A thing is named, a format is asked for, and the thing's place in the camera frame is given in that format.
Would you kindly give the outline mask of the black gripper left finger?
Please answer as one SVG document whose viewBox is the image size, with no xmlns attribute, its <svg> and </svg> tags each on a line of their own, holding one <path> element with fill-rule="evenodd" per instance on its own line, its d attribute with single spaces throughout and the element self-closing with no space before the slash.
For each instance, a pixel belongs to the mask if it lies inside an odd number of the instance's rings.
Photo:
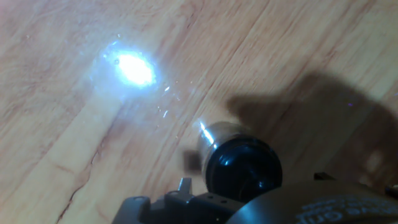
<svg viewBox="0 0 398 224">
<path fill-rule="evenodd" d="M 192 194 L 191 178 L 182 178 L 177 190 L 155 202 L 149 197 L 123 201 L 112 224 L 212 224 L 226 223 L 244 204 L 213 193 Z"/>
</svg>

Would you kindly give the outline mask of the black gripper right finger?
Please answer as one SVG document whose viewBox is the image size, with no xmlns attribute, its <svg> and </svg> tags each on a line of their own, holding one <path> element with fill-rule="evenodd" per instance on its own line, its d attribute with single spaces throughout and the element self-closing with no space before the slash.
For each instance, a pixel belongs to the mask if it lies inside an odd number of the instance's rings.
<svg viewBox="0 0 398 224">
<path fill-rule="evenodd" d="M 398 185 L 388 185 L 385 187 L 385 194 L 394 199 L 398 199 Z"/>
</svg>

